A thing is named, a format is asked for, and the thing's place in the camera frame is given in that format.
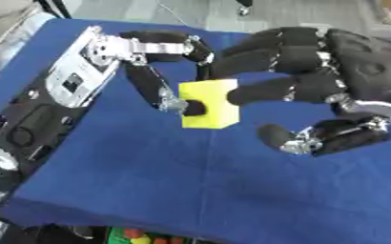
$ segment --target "floor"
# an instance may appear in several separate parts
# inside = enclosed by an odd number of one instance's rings
[[[234,0],[64,0],[73,17],[179,24],[210,31],[253,32],[282,26],[327,26],[368,33],[379,24],[377,0],[255,0],[252,13],[237,15]]]

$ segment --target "robot finger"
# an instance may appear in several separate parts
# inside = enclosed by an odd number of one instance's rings
[[[333,73],[320,70],[239,86],[228,93],[228,100],[239,106],[259,101],[325,103],[345,91]]]
[[[323,63],[317,48],[282,46],[275,50],[246,51],[217,60],[213,65],[213,76],[222,78],[253,71],[296,74],[314,71]]]
[[[381,143],[390,139],[388,130],[354,120],[324,120],[302,132],[290,132],[281,126],[261,126],[257,135],[268,147],[293,154],[321,156]]]
[[[317,47],[319,45],[317,31],[313,28],[299,27],[260,31],[236,46],[224,50],[222,56],[228,57],[240,52],[259,49],[277,49],[279,46]]]

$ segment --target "fingertip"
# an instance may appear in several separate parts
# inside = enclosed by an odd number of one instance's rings
[[[184,116],[199,116],[207,113],[206,106],[198,100],[186,100],[188,102],[188,108],[183,113]]]
[[[239,95],[238,95],[238,89],[231,90],[227,93],[227,100],[229,103],[240,106],[242,105]]]

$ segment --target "black finger segment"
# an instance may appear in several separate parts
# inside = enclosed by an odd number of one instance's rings
[[[297,80],[289,76],[239,86],[228,92],[227,99],[230,103],[239,106],[260,101],[281,101],[289,94],[296,82]]]
[[[361,127],[351,120],[322,121],[312,131],[312,136],[322,143],[322,147],[314,151],[313,156],[344,152],[391,138],[388,132]]]
[[[125,65],[129,81],[134,85],[140,95],[155,109],[161,103],[160,89],[165,88],[166,79],[153,67]]]
[[[316,47],[283,46],[275,65],[275,71],[301,73],[314,71],[321,66]]]
[[[257,32],[239,44],[223,51],[227,57],[239,52],[255,51],[258,49],[278,49],[280,46],[318,47],[319,38],[314,28],[281,28]]]
[[[276,56],[276,51],[257,50],[217,60],[212,67],[213,78],[223,78],[243,72],[268,71]]]
[[[296,75],[298,83],[295,87],[295,101],[324,103],[333,94],[343,93],[345,87],[330,68],[322,68],[313,73]]]

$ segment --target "table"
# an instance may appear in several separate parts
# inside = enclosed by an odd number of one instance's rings
[[[244,35],[177,26],[53,20],[0,74],[0,109],[89,25],[107,33],[185,30],[220,49]],[[176,89],[190,62],[157,66]],[[280,74],[241,76],[241,83]],[[273,152],[256,127],[293,130],[326,106],[259,103],[225,130],[184,130],[153,110],[123,72],[1,214],[23,226],[114,225],[224,243],[391,244],[391,141],[320,158]]]

